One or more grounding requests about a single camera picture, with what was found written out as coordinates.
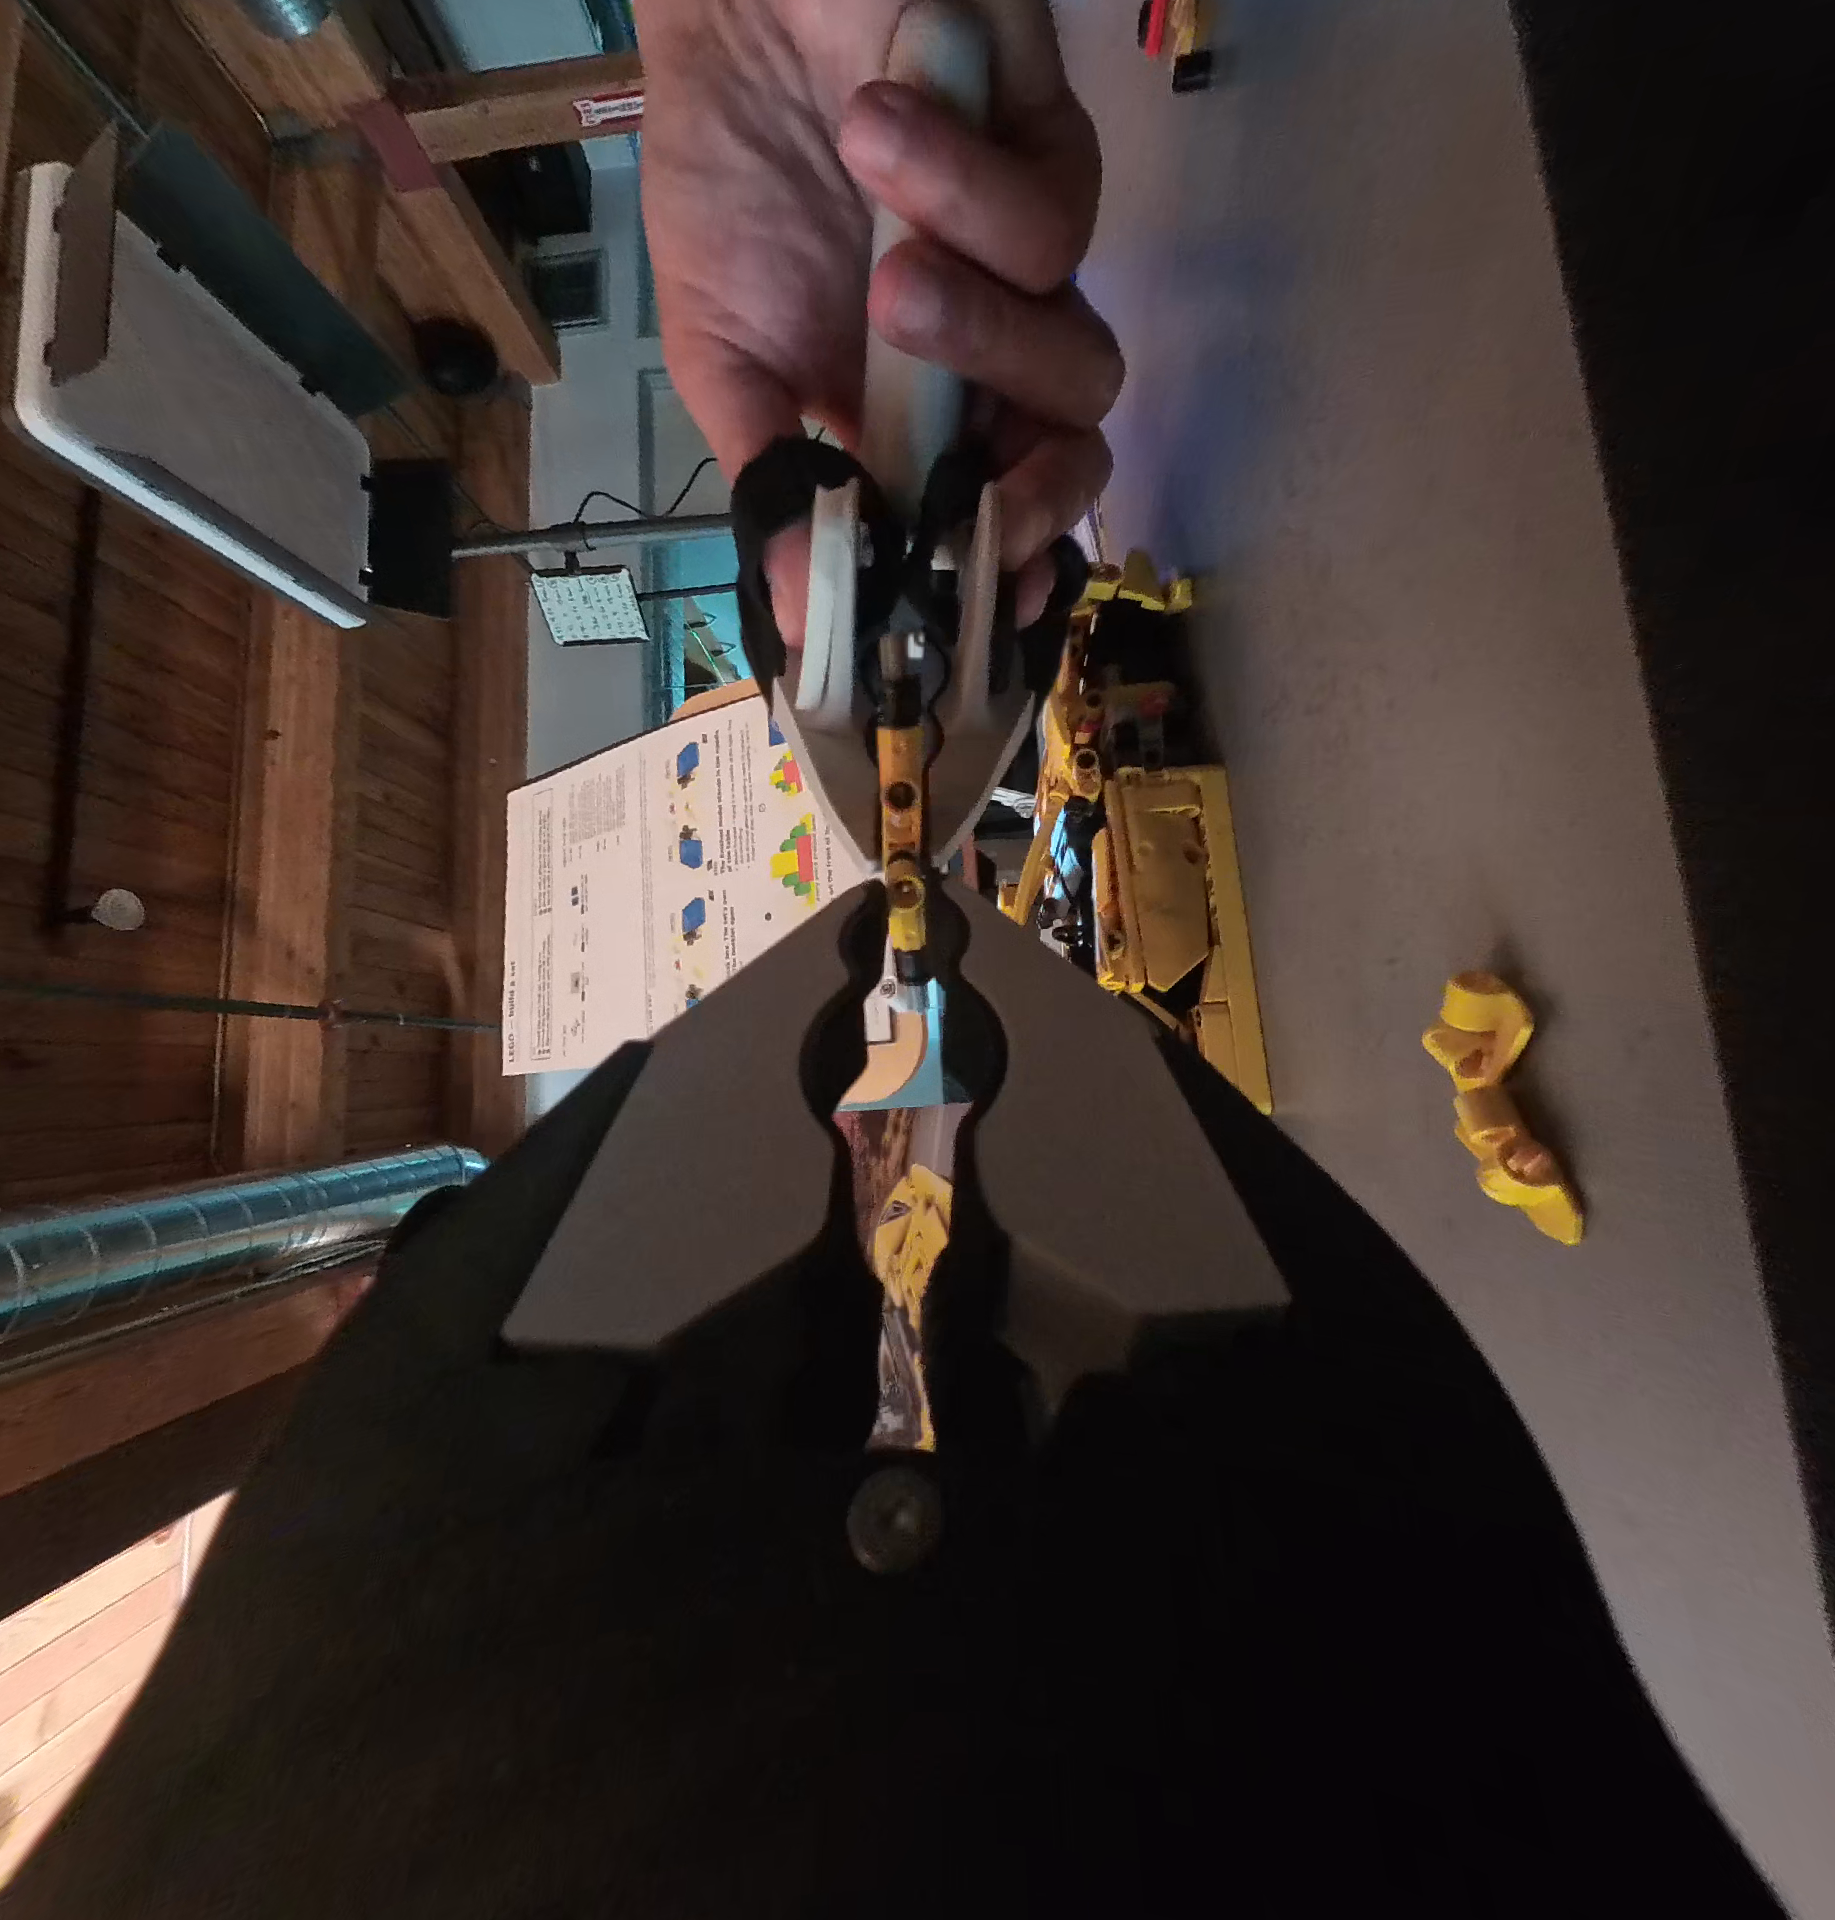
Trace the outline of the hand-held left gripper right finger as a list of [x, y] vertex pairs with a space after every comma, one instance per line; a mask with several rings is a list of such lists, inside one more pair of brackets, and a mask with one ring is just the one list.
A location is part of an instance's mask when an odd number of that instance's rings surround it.
[[1038, 1378], [1280, 1315], [1289, 1286], [1162, 1049], [1131, 1011], [959, 880], [946, 988], [969, 1154], [1008, 1244], [999, 1330]]

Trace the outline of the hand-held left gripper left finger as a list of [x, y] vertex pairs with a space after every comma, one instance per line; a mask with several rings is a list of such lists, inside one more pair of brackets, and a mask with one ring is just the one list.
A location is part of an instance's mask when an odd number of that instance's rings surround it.
[[812, 1244], [883, 970], [870, 878], [649, 1044], [503, 1335], [645, 1356]]

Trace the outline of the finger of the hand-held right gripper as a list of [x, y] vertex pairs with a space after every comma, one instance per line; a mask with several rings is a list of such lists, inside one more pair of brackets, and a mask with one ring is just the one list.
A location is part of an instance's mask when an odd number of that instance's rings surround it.
[[870, 757], [872, 723], [865, 710], [835, 720], [798, 710], [790, 685], [773, 685], [773, 717], [778, 723], [807, 780], [819, 820], [835, 845], [865, 873], [882, 869], [879, 771]]
[[928, 763], [928, 850], [937, 867], [973, 837], [985, 805], [1026, 746], [1035, 695], [1023, 669], [1001, 689], [969, 689], [957, 677], [933, 708], [937, 748]]

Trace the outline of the yellow beam with black pin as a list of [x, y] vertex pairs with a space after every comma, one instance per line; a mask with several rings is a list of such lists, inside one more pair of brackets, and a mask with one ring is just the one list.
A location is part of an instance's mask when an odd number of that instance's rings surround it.
[[878, 641], [874, 767], [882, 873], [927, 850], [924, 629], [886, 629]]

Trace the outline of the yellow brick car model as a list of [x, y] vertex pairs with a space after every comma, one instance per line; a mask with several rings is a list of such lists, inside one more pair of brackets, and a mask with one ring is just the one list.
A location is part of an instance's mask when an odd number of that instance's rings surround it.
[[1095, 559], [1035, 717], [1029, 845], [1001, 910], [1273, 1107], [1229, 776], [1193, 761], [1194, 582]]

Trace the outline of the yellow angled connector piece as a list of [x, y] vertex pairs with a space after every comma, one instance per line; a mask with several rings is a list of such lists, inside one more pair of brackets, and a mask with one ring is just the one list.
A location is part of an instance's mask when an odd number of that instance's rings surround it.
[[1455, 1138], [1476, 1164], [1479, 1190], [1556, 1244], [1579, 1244], [1581, 1193], [1512, 1084], [1534, 1034], [1535, 1016], [1508, 982], [1458, 973], [1446, 983], [1421, 1045], [1454, 1086]]

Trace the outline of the grey desk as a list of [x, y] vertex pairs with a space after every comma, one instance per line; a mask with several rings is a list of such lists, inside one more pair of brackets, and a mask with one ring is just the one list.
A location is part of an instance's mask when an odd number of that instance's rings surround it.
[[[1835, 1654], [1506, 4], [1058, 4], [1105, 152], [1083, 284], [1127, 364], [1105, 529], [1208, 588], [1279, 1123], [1498, 1371], [1688, 1763], [1835, 1915]], [[1585, 1210], [1494, 1204], [1425, 1054], [1512, 1084]]]

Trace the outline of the person's right hand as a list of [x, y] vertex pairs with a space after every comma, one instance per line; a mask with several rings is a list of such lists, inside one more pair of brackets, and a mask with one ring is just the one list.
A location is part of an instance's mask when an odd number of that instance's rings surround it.
[[727, 480], [807, 420], [856, 448], [868, 339], [989, 400], [1031, 624], [1110, 475], [1123, 363], [1076, 288], [1103, 161], [1051, 6], [981, 11], [997, 90], [973, 131], [889, 81], [908, 4], [641, 4], [641, 215], [667, 373]]

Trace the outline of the car printed cardboard box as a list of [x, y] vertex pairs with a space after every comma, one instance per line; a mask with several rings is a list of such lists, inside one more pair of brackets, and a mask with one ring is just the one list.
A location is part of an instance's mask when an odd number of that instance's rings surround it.
[[946, 1103], [835, 1116], [852, 1153], [859, 1249], [882, 1299], [872, 1451], [937, 1446], [924, 1371], [924, 1300], [949, 1242], [954, 1140], [969, 1115], [964, 1103]]

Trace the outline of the hanging paper chart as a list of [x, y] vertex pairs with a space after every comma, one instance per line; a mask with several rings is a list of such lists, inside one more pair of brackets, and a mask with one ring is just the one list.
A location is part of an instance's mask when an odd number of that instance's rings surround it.
[[561, 649], [639, 647], [649, 639], [626, 566], [561, 563], [530, 579], [550, 639]]

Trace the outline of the metal pole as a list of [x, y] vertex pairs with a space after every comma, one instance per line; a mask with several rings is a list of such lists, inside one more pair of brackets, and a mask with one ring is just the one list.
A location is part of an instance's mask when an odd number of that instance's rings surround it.
[[632, 517], [617, 521], [568, 521], [527, 529], [496, 529], [455, 539], [453, 563], [533, 557], [539, 553], [583, 554], [656, 543], [714, 539], [733, 534], [733, 514]]

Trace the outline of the small red yellow brick piece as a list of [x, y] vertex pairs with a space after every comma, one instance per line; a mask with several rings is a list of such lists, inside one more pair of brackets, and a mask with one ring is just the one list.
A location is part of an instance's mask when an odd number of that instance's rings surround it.
[[1166, 68], [1170, 92], [1191, 97], [1216, 81], [1216, 4], [1143, 3], [1136, 45], [1146, 59]]

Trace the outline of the black speaker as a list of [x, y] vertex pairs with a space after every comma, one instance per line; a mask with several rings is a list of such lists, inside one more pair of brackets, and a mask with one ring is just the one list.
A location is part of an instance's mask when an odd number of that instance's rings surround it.
[[365, 480], [369, 604], [405, 614], [453, 614], [453, 468], [444, 458], [380, 458]]

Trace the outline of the white ceiling light panel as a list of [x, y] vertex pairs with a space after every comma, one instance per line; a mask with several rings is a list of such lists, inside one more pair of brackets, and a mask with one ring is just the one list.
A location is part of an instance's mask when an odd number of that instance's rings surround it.
[[63, 215], [76, 168], [17, 175], [7, 420], [39, 452], [336, 628], [369, 621], [373, 450], [125, 215], [107, 351], [63, 378]]

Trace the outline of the silver ventilation duct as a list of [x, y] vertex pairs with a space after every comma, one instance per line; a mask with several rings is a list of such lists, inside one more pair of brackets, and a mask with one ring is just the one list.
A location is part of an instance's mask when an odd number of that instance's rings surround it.
[[0, 1341], [197, 1284], [325, 1265], [381, 1242], [425, 1196], [486, 1165], [440, 1144], [0, 1213]]

